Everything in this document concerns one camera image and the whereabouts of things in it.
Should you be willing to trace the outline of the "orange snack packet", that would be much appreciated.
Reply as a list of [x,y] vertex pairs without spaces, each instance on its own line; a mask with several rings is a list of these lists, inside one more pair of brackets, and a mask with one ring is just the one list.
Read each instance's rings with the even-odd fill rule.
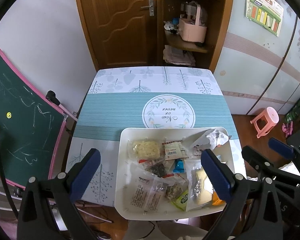
[[221,200],[217,194],[216,191],[213,192],[212,194],[212,205],[213,206],[220,206],[220,205],[223,205],[225,204],[225,201],[224,200]]

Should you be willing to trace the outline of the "yellow white cake packet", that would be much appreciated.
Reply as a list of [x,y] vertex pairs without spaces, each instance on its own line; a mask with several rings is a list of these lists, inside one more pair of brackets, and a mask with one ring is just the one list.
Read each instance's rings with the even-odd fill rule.
[[188,184],[186,211],[200,209],[212,201],[213,186],[201,165],[200,159],[186,159],[184,162]]

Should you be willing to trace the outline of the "white printed snack bag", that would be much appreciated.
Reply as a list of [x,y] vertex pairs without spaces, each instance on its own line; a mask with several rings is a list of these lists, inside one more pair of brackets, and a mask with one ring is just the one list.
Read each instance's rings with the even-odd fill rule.
[[229,141],[229,136],[220,129],[208,129],[190,146],[194,157],[201,156],[203,150],[214,150]]

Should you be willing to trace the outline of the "blue candy packet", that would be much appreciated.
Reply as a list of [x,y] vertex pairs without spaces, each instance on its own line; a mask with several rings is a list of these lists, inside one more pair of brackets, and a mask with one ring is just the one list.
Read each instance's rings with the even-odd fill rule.
[[173,173],[185,173],[183,159],[175,159]]

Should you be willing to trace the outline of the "green wafer packet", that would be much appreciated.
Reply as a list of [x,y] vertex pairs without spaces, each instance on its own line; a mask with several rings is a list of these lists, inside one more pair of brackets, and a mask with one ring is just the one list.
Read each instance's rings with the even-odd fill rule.
[[181,211],[186,211],[187,201],[188,201],[188,190],[184,191],[176,200],[171,203]]

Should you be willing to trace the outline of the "brown white snack packet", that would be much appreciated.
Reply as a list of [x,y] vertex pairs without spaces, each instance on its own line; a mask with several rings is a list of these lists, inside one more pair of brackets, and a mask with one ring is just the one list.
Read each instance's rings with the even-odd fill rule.
[[187,158],[187,152],[181,141],[172,141],[163,144],[165,160]]

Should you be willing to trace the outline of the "white cream serving tray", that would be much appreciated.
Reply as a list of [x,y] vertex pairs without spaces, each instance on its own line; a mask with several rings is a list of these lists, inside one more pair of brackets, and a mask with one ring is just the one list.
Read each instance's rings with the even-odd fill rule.
[[[208,128],[186,128],[186,129],[146,129],[146,128],[127,128],[124,129],[120,137],[119,157],[117,162],[116,190],[115,190],[115,209],[128,220],[173,220],[200,217],[217,213],[224,209],[225,204],[213,206],[212,201],[200,209],[181,211],[171,202],[176,200],[184,191],[188,190],[189,181],[185,173],[173,173],[174,160],[165,160],[163,144],[172,141],[181,141],[186,149],[186,159],[200,159],[191,154],[190,146],[208,129],[220,129],[228,135],[223,127]],[[132,160],[127,153],[127,143],[133,140],[155,140],[161,144],[161,157],[155,160]],[[212,150],[218,160],[233,168],[234,161],[229,141],[223,146]],[[157,211],[143,211],[138,207],[130,205],[133,194],[133,183],[138,176],[158,177],[168,183],[168,188],[164,199],[158,206]]]

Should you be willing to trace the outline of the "clear bag yellow puffs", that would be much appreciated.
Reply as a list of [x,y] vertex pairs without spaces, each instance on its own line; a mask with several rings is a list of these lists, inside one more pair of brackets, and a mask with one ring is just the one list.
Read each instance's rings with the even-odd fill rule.
[[161,144],[155,140],[129,140],[127,153],[132,160],[159,159],[162,155]]

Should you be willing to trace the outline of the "clear packet white label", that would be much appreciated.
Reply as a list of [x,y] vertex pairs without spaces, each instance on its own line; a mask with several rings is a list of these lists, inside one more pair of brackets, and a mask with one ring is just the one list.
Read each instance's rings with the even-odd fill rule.
[[138,176],[132,186],[130,205],[143,211],[157,211],[167,188],[168,183],[162,178]]

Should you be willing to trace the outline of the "pink plastic stool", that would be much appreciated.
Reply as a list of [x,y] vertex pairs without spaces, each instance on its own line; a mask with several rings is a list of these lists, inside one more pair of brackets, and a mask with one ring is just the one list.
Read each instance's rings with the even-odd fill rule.
[[265,108],[259,115],[253,118],[250,123],[257,131],[256,137],[266,136],[279,122],[280,118],[273,107]]

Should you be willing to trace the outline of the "teal patterned tablecloth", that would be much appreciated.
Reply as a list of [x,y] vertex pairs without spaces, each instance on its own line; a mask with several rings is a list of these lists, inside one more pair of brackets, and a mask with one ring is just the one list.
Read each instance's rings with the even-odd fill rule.
[[101,165],[83,200],[112,207],[125,128],[202,127],[226,129],[234,169],[245,174],[235,124],[211,71],[155,66],[99,70],[83,102],[66,166],[72,168],[91,148],[98,149]]

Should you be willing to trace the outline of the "folded cloth on shelf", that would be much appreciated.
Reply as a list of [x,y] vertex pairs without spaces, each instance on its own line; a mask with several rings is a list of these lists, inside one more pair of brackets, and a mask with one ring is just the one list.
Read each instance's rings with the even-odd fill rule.
[[182,66],[193,67],[196,61],[189,51],[174,48],[170,45],[165,45],[163,50],[163,60],[166,63]]

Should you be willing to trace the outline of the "pink storage basket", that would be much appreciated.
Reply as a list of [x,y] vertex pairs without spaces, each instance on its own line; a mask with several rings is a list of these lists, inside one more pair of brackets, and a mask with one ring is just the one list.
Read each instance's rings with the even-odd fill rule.
[[183,3],[178,26],[183,41],[204,43],[207,31],[206,10],[195,1]]

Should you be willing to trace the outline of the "green chalkboard pink frame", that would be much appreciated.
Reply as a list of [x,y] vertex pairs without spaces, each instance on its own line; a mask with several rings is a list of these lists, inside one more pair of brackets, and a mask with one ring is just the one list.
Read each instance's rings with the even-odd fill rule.
[[66,119],[0,49],[0,153],[7,183],[24,188],[31,176],[52,178]]

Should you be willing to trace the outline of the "wall calendar poster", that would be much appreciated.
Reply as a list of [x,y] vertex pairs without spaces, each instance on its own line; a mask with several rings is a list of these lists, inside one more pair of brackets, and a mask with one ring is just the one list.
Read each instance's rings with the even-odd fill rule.
[[245,16],[279,36],[283,21],[283,7],[275,0],[246,0]]

